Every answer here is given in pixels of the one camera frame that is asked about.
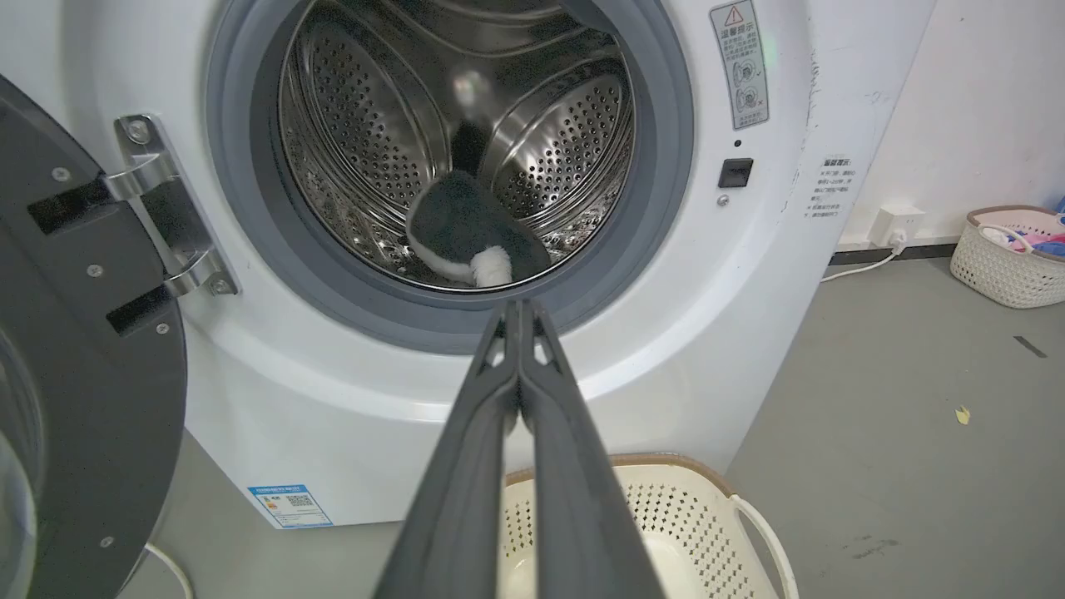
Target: electrical outlet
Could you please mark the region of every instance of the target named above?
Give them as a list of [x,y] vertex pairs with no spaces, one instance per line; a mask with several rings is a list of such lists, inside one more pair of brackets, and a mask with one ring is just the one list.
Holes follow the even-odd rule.
[[906,239],[915,240],[923,221],[924,211],[913,206],[882,206],[869,229],[869,241],[878,247],[887,247],[891,242],[891,233],[898,230],[905,231]]

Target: black and white plush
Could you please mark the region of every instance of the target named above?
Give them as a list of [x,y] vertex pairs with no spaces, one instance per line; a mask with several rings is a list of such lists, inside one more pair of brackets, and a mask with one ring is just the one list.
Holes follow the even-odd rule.
[[471,174],[480,152],[463,127],[452,142],[456,169],[438,177],[407,213],[411,249],[438,274],[478,288],[543,272],[551,265],[543,243]]

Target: door hinge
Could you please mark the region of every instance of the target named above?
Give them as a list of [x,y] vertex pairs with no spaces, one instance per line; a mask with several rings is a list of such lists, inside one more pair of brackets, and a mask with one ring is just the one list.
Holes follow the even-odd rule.
[[148,231],[166,269],[166,288],[175,297],[200,287],[212,295],[235,294],[236,281],[182,181],[159,117],[124,116],[115,120],[115,134],[128,168],[103,180]]

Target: caution triangle symbol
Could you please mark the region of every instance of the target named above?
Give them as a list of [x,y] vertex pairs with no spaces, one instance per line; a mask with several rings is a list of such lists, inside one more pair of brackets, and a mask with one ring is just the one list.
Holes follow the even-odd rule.
[[743,15],[739,14],[739,9],[733,6],[733,10],[728,11],[728,18],[725,19],[725,27],[732,27],[741,22],[743,22]]

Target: warning sticker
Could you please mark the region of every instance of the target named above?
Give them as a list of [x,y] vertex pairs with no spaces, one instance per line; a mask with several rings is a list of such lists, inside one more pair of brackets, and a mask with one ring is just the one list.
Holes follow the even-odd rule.
[[818,172],[817,185],[809,196],[805,207],[805,218],[834,218],[842,213],[842,200],[839,194],[851,191],[854,183],[854,168],[851,159],[842,153],[825,157]]
[[741,0],[710,11],[718,36],[725,78],[728,80],[733,129],[769,120],[766,61],[761,55],[761,32],[752,0]]

